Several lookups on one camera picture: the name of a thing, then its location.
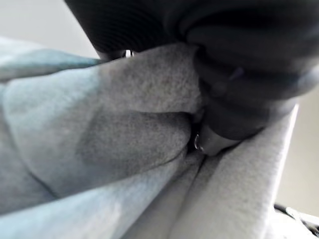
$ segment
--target white wall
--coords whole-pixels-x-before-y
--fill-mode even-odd
[[[0,35],[97,57],[62,0],[0,0]],[[278,202],[319,216],[319,89],[300,107]]]

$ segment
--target black object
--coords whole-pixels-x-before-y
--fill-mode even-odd
[[[227,140],[241,141],[281,119],[319,80],[318,0],[66,2],[104,56],[197,45],[205,122]]]
[[[319,225],[314,225],[312,222],[308,222],[305,220],[298,211],[292,208],[288,208],[285,206],[282,206],[280,204],[274,205],[275,210],[287,215],[288,217],[291,217],[292,219],[296,220],[303,226],[305,226],[314,236],[319,238]]]

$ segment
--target gray fleece fabric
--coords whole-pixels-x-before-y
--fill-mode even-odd
[[[0,238],[285,238],[272,205],[297,109],[222,155],[187,153],[192,55],[105,63],[0,38]]]

